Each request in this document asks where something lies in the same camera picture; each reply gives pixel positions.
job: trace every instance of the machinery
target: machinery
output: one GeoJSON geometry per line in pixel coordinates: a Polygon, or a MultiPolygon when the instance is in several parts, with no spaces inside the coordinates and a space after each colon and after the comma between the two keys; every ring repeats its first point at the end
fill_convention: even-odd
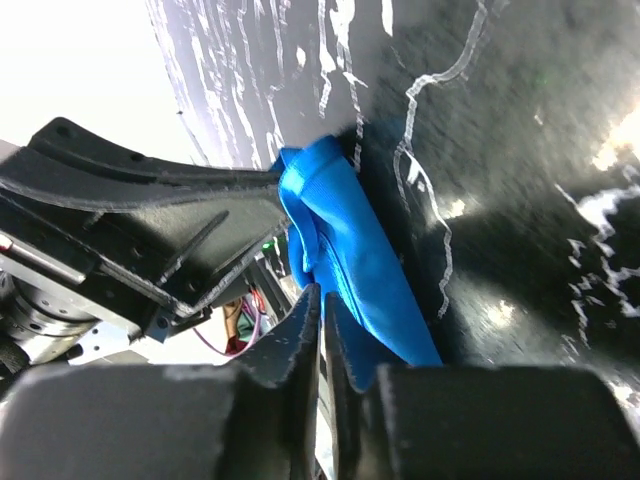
{"type": "Polygon", "coordinates": [[[61,118],[0,155],[5,377],[80,354],[99,321],[131,341],[197,325],[285,224],[276,174],[148,158],[61,118]]]}
{"type": "Polygon", "coordinates": [[[223,367],[30,369],[79,354],[98,321],[162,341],[247,283],[283,315],[254,259],[286,218],[277,174],[147,158],[64,119],[0,157],[0,361],[5,386],[22,376],[0,479],[309,479],[319,379],[339,480],[640,478],[595,375],[410,368],[336,296],[320,330],[316,285],[223,367]]]}

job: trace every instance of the white paint streak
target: white paint streak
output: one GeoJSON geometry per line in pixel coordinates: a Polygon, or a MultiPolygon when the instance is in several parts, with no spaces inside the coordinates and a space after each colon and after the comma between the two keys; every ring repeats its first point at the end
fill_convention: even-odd
{"type": "Polygon", "coordinates": [[[569,283],[569,288],[571,288],[571,291],[573,292],[573,294],[577,297],[580,298],[582,297],[582,291],[580,291],[580,289],[578,288],[577,285],[574,285],[573,283],[569,283]]]}
{"type": "Polygon", "coordinates": [[[362,80],[360,80],[359,78],[357,78],[353,73],[351,72],[342,72],[342,75],[344,76],[344,78],[347,79],[347,81],[351,84],[355,84],[355,83],[359,83],[360,85],[362,85],[365,88],[369,88],[369,85],[367,85],[366,83],[364,83],[362,80]]]}
{"type": "Polygon", "coordinates": [[[343,70],[343,75],[349,82],[349,92],[351,93],[351,103],[353,109],[356,112],[356,146],[354,151],[354,157],[357,155],[358,159],[357,168],[360,168],[360,153],[362,152],[362,145],[360,142],[364,137],[364,116],[360,109],[360,102],[358,101],[358,92],[356,83],[360,83],[364,87],[367,85],[359,80],[353,74],[353,62],[351,60],[351,50],[349,47],[349,28],[351,22],[356,16],[356,4],[355,0],[336,0],[337,10],[329,10],[329,17],[331,19],[331,26],[333,32],[337,37],[336,49],[338,52],[338,66],[343,70]]]}
{"type": "Polygon", "coordinates": [[[449,297],[446,293],[446,287],[449,283],[449,278],[453,273],[453,255],[451,252],[451,229],[445,220],[440,215],[440,211],[438,209],[438,203],[435,197],[435,191],[433,189],[433,185],[427,173],[424,171],[420,163],[415,159],[413,155],[413,125],[416,117],[416,110],[418,108],[418,102],[416,97],[422,91],[424,87],[432,84],[441,84],[446,83],[451,80],[456,79],[460,76],[465,68],[470,64],[473,53],[476,49],[476,46],[480,40],[480,36],[482,34],[482,29],[487,18],[487,9],[482,1],[478,2],[478,9],[473,16],[473,21],[471,22],[471,28],[469,29],[469,33],[467,34],[467,40],[465,42],[464,48],[462,49],[462,53],[456,62],[446,71],[442,73],[435,74],[424,74],[418,77],[413,85],[406,91],[406,95],[409,98],[409,106],[407,109],[407,119],[405,123],[405,131],[402,140],[396,147],[394,157],[393,157],[393,169],[396,176],[396,182],[398,186],[398,191],[400,193],[400,197],[402,199],[405,210],[409,212],[409,204],[407,202],[406,193],[404,190],[404,185],[402,183],[402,179],[400,178],[400,159],[403,154],[405,154],[409,160],[411,161],[411,166],[409,170],[409,179],[413,178],[413,181],[417,179],[417,175],[415,172],[418,171],[424,177],[423,180],[427,186],[427,190],[429,192],[429,200],[431,202],[431,207],[433,209],[434,215],[436,219],[445,229],[445,234],[443,238],[444,248],[445,248],[445,256],[447,261],[447,266],[445,268],[442,280],[440,280],[439,287],[442,293],[443,301],[442,306],[438,310],[438,317],[442,318],[446,313],[449,307],[449,297]]]}
{"type": "Polygon", "coordinates": [[[601,307],[604,307],[604,302],[602,300],[600,300],[599,298],[593,297],[591,295],[587,295],[585,297],[585,300],[590,305],[600,305],[601,307]]]}
{"type": "Polygon", "coordinates": [[[622,169],[622,175],[627,179],[629,183],[635,183],[634,178],[640,177],[640,172],[631,165],[625,165],[622,169]]]}
{"type": "Polygon", "coordinates": [[[618,204],[621,201],[640,197],[640,185],[634,184],[627,189],[602,190],[595,195],[584,197],[579,202],[576,202],[560,185],[556,184],[555,187],[574,206],[580,216],[598,230],[592,240],[600,247],[602,253],[611,257],[615,252],[605,241],[616,231],[607,220],[607,216],[618,213],[618,204]]]}
{"type": "MultiPolygon", "coordinates": [[[[220,37],[220,32],[218,31],[218,27],[217,27],[216,22],[215,22],[215,16],[213,15],[213,10],[207,11],[207,6],[209,6],[209,9],[211,9],[211,5],[208,2],[205,3],[204,0],[197,0],[197,1],[198,1],[198,8],[200,8],[202,10],[203,14],[207,18],[210,18],[211,21],[212,21],[212,23],[209,23],[209,27],[210,27],[209,30],[213,31],[213,34],[216,37],[216,41],[213,42],[213,43],[215,43],[216,48],[217,48],[216,53],[220,56],[220,63],[225,68],[227,68],[228,67],[228,63],[227,63],[227,54],[226,54],[226,51],[224,49],[225,44],[222,41],[222,37],[220,37]]],[[[213,58],[214,61],[217,63],[216,55],[213,55],[211,58],[213,58]]],[[[215,74],[220,76],[221,72],[222,72],[222,70],[217,69],[215,74]]]]}
{"type": "Polygon", "coordinates": [[[269,106],[269,113],[271,114],[271,120],[273,121],[273,132],[267,132],[267,145],[271,158],[271,163],[276,161],[280,149],[284,147],[284,138],[282,136],[282,130],[280,130],[280,124],[278,123],[278,117],[276,116],[276,109],[273,105],[273,97],[276,92],[282,90],[284,85],[272,85],[269,87],[269,93],[267,95],[267,105],[269,106]]]}
{"type": "Polygon", "coordinates": [[[278,58],[278,69],[280,70],[280,80],[284,80],[284,60],[282,55],[282,35],[280,33],[280,18],[276,10],[276,0],[270,0],[271,18],[273,19],[273,32],[276,36],[276,56],[278,58]]]}
{"type": "Polygon", "coordinates": [[[220,27],[222,28],[222,34],[225,40],[225,46],[229,49],[231,57],[229,68],[231,69],[233,78],[235,80],[234,87],[231,89],[231,97],[236,107],[236,112],[238,113],[240,123],[242,124],[244,132],[249,138],[249,142],[251,143],[251,163],[254,169],[260,170],[262,168],[262,162],[260,160],[260,153],[258,152],[258,144],[256,142],[249,117],[247,116],[243,108],[244,79],[242,77],[242,70],[240,68],[240,65],[238,65],[238,55],[236,52],[236,47],[234,43],[229,40],[229,36],[231,35],[231,25],[229,23],[227,6],[224,1],[220,1],[217,7],[220,27]]]}
{"type": "MultiPolygon", "coordinates": [[[[172,78],[176,79],[176,84],[178,85],[178,88],[176,89],[176,98],[178,101],[178,105],[180,106],[180,109],[183,111],[183,114],[181,116],[181,120],[183,121],[185,127],[187,128],[187,131],[189,132],[189,135],[192,137],[192,140],[194,142],[194,144],[197,144],[197,140],[196,137],[198,137],[198,132],[197,131],[193,131],[195,127],[195,129],[197,129],[197,125],[198,122],[193,122],[193,121],[188,121],[187,117],[190,117],[192,115],[195,114],[196,109],[193,105],[193,102],[188,94],[186,85],[186,79],[184,77],[184,73],[182,72],[182,69],[178,63],[177,60],[177,49],[175,44],[173,43],[173,39],[171,37],[171,35],[169,34],[169,23],[168,23],[168,18],[167,18],[167,13],[164,10],[165,5],[164,4],[159,4],[156,5],[153,2],[147,2],[147,5],[149,6],[149,13],[152,17],[153,22],[156,24],[156,26],[158,27],[156,29],[156,35],[158,37],[158,42],[162,45],[164,51],[167,53],[167,58],[168,61],[166,62],[166,66],[167,69],[170,73],[170,76],[172,78]]],[[[208,20],[206,18],[206,15],[200,14],[198,13],[197,15],[198,19],[201,22],[205,22],[203,25],[203,29],[205,30],[205,32],[209,32],[210,29],[209,24],[208,24],[208,20]]],[[[194,25],[194,18],[191,17],[191,23],[190,25],[188,25],[189,31],[191,33],[192,37],[195,37],[195,25],[194,25]]],[[[197,66],[199,69],[199,73],[200,73],[200,80],[201,82],[205,81],[205,77],[202,74],[202,63],[204,61],[203,56],[201,55],[200,61],[197,61],[197,66]]],[[[226,148],[227,149],[227,156],[226,158],[231,158],[230,152],[228,151],[228,144],[226,143],[225,139],[222,138],[224,136],[226,136],[226,132],[224,130],[224,128],[222,127],[222,124],[220,123],[220,119],[219,117],[216,119],[215,116],[213,115],[213,111],[210,107],[207,107],[207,111],[209,113],[209,115],[212,117],[212,121],[214,123],[216,123],[218,125],[218,132],[220,132],[220,137],[221,137],[221,143],[222,143],[222,148],[226,148]]],[[[204,152],[201,152],[204,161],[209,164],[206,155],[204,152]]]]}
{"type": "Polygon", "coordinates": [[[615,271],[611,268],[605,257],[600,257],[600,260],[602,262],[602,269],[607,275],[605,286],[611,293],[618,297],[618,304],[620,305],[622,315],[627,318],[640,318],[640,307],[631,305],[629,303],[629,297],[620,290],[620,284],[625,280],[632,277],[640,277],[640,268],[623,267],[620,271],[615,271]]]}
{"type": "Polygon", "coordinates": [[[571,245],[571,249],[573,250],[573,256],[575,258],[580,258],[580,250],[587,248],[586,245],[584,243],[582,243],[580,240],[573,240],[572,238],[567,238],[567,241],[569,242],[569,245],[571,245]]]}
{"type": "Polygon", "coordinates": [[[242,0],[242,8],[238,10],[238,28],[240,28],[240,34],[242,35],[242,43],[244,44],[244,58],[247,64],[247,68],[249,69],[249,76],[251,77],[251,85],[253,86],[253,91],[256,94],[258,99],[258,104],[260,105],[260,110],[262,110],[262,102],[260,101],[260,89],[258,88],[258,81],[256,79],[255,71],[253,70],[253,65],[251,63],[251,51],[249,49],[249,39],[247,38],[247,32],[244,28],[244,16],[247,14],[247,0],[242,0]]]}
{"type": "Polygon", "coordinates": [[[296,60],[298,60],[298,67],[302,70],[307,63],[307,54],[301,47],[296,49],[296,60]]]}
{"type": "MultiPolygon", "coordinates": [[[[212,26],[208,21],[207,15],[204,12],[204,7],[202,8],[203,8],[203,11],[202,11],[203,14],[198,15],[198,18],[200,20],[203,20],[204,18],[205,24],[203,24],[202,27],[205,31],[210,32],[212,31],[212,26]]],[[[220,135],[221,143],[226,150],[225,152],[223,152],[224,158],[227,162],[229,162],[229,166],[231,166],[232,164],[231,159],[233,158],[233,155],[231,153],[231,149],[229,148],[229,144],[235,145],[236,142],[235,142],[235,136],[232,136],[234,135],[234,129],[231,122],[231,118],[229,117],[229,115],[226,112],[226,109],[223,108],[221,103],[222,84],[219,81],[219,79],[216,78],[214,75],[214,78],[212,80],[214,82],[214,88],[216,90],[212,91],[207,87],[206,75],[208,73],[210,74],[210,70],[215,70],[216,72],[219,71],[216,56],[213,52],[208,52],[211,58],[211,61],[214,64],[213,65],[214,68],[211,69],[207,65],[204,52],[202,50],[202,44],[200,43],[200,39],[198,38],[198,35],[195,34],[195,32],[192,33],[192,37],[191,37],[191,49],[193,51],[194,56],[196,57],[196,66],[198,68],[200,83],[202,84],[202,89],[205,94],[205,99],[207,100],[206,102],[207,112],[209,113],[209,116],[212,118],[214,125],[216,125],[216,131],[218,132],[218,135],[220,135]]]]}
{"type": "Polygon", "coordinates": [[[320,76],[324,80],[324,87],[322,88],[322,97],[318,104],[318,113],[320,118],[324,118],[324,111],[327,108],[327,102],[329,101],[329,94],[331,93],[331,80],[329,80],[329,73],[336,69],[336,64],[333,61],[333,57],[327,50],[327,29],[325,26],[325,11],[326,0],[318,0],[318,32],[320,34],[320,76]]]}
{"type": "Polygon", "coordinates": [[[451,252],[451,229],[449,228],[449,225],[447,224],[447,222],[444,221],[444,218],[442,218],[442,215],[440,215],[440,210],[438,209],[438,202],[436,201],[436,194],[433,190],[431,179],[422,168],[422,165],[420,165],[418,161],[415,158],[413,158],[412,155],[409,158],[411,158],[412,165],[415,164],[420,169],[424,177],[423,178],[424,183],[427,186],[427,191],[429,192],[429,201],[431,202],[431,209],[433,210],[433,214],[436,216],[436,219],[438,220],[438,222],[440,222],[440,224],[445,229],[443,242],[444,242],[444,253],[447,261],[447,266],[444,270],[444,275],[442,276],[442,279],[438,283],[438,288],[440,288],[440,292],[442,293],[442,305],[438,310],[438,318],[442,318],[444,314],[447,312],[447,309],[449,308],[449,296],[447,295],[446,288],[447,288],[447,285],[449,284],[449,279],[451,278],[451,274],[453,273],[453,254],[451,252]]]}
{"type": "Polygon", "coordinates": [[[393,0],[382,0],[382,27],[393,37],[393,0]]]}
{"type": "MultiPolygon", "coordinates": [[[[200,5],[200,7],[203,9],[203,13],[205,13],[206,15],[206,10],[205,10],[205,5],[206,4],[202,4],[200,5]]],[[[219,22],[220,22],[220,26],[223,29],[223,33],[225,34],[224,37],[220,36],[220,32],[218,30],[218,27],[216,25],[216,22],[213,19],[213,14],[207,15],[209,18],[211,18],[212,22],[209,24],[210,30],[213,31],[215,37],[216,37],[216,41],[217,41],[217,45],[219,45],[220,50],[219,50],[219,55],[220,55],[220,65],[219,66],[217,64],[217,58],[216,55],[213,55],[212,61],[214,62],[214,67],[215,68],[209,68],[208,70],[215,70],[216,73],[213,75],[220,75],[219,72],[222,71],[222,68],[229,68],[229,58],[227,56],[227,52],[225,47],[229,46],[229,38],[226,35],[226,30],[224,29],[224,24],[222,22],[222,18],[221,18],[221,14],[220,14],[220,6],[218,6],[218,17],[219,17],[219,22]]],[[[192,38],[193,40],[197,40],[198,44],[200,44],[200,40],[197,39],[197,36],[195,36],[194,38],[192,38]]],[[[205,98],[207,100],[207,105],[213,105],[213,109],[214,109],[214,115],[216,117],[222,117],[222,119],[224,120],[224,124],[226,126],[226,134],[224,135],[224,141],[225,141],[225,146],[227,147],[227,151],[229,152],[229,156],[227,157],[228,162],[229,162],[229,167],[231,167],[233,165],[233,155],[231,154],[231,150],[233,149],[235,151],[235,156],[240,156],[240,152],[238,150],[238,141],[236,139],[236,134],[235,134],[235,128],[233,127],[233,122],[231,120],[231,117],[229,117],[229,114],[227,113],[227,108],[225,105],[222,104],[223,101],[228,101],[228,97],[227,94],[225,92],[225,90],[222,88],[222,83],[221,82],[216,82],[219,85],[219,89],[212,91],[210,89],[207,88],[206,84],[203,81],[203,88],[204,88],[204,94],[205,94],[205,98]]]]}
{"type": "Polygon", "coordinates": [[[264,16],[264,7],[262,6],[262,0],[253,0],[253,16],[256,24],[256,32],[258,38],[260,38],[260,15],[264,16]]]}
{"type": "Polygon", "coordinates": [[[592,290],[593,289],[593,287],[591,286],[591,282],[589,281],[589,279],[587,277],[582,277],[582,281],[580,283],[578,283],[578,287],[583,292],[586,291],[586,290],[592,290]]]}
{"type": "Polygon", "coordinates": [[[569,335],[561,335],[560,338],[562,338],[566,342],[567,346],[569,346],[569,348],[571,348],[571,351],[575,355],[580,356],[580,353],[578,352],[578,349],[576,348],[575,343],[574,343],[575,340],[572,337],[570,337],[569,335]]]}
{"type": "Polygon", "coordinates": [[[398,51],[394,47],[391,47],[391,51],[393,52],[393,55],[396,57],[396,62],[398,62],[398,65],[406,69],[407,66],[402,61],[402,58],[400,58],[400,54],[398,53],[398,51]]]}
{"type": "Polygon", "coordinates": [[[580,300],[572,300],[571,305],[578,314],[578,333],[580,334],[580,340],[587,348],[589,347],[589,340],[587,339],[587,327],[589,326],[589,318],[584,313],[584,303],[580,300]]]}

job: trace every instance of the bolt hole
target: bolt hole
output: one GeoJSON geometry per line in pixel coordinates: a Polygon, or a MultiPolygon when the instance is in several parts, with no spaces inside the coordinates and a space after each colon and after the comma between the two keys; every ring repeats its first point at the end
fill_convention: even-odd
{"type": "Polygon", "coordinates": [[[141,247],[133,247],[131,249],[131,254],[136,258],[142,258],[143,252],[141,247]]]}
{"type": "Polygon", "coordinates": [[[56,128],[56,133],[62,138],[66,139],[71,139],[75,136],[71,129],[69,127],[65,127],[64,125],[60,125],[58,128],[56,128]]]}
{"type": "Polygon", "coordinates": [[[198,280],[192,280],[187,284],[187,288],[190,292],[197,292],[200,290],[200,282],[198,280]]]}

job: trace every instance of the metal cylinder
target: metal cylinder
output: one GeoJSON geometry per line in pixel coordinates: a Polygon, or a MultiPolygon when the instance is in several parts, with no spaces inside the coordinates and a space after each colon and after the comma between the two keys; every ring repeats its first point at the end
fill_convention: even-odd
{"type": "Polygon", "coordinates": [[[2,329],[27,352],[32,364],[60,356],[98,322],[72,299],[55,297],[21,280],[13,283],[2,329]]]}

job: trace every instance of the black surface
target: black surface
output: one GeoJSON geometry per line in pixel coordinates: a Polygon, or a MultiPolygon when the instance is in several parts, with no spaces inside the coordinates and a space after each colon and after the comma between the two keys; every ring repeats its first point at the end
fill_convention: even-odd
{"type": "Polygon", "coordinates": [[[588,366],[640,426],[637,1],[148,5],[210,163],[340,133],[445,361],[588,366]]]}
{"type": "MultiPolygon", "coordinates": [[[[412,368],[339,298],[324,308],[338,480],[640,476],[633,433],[595,375],[412,368]]],[[[0,478],[310,480],[319,324],[312,285],[222,367],[32,369],[2,424],[0,478]]]]}

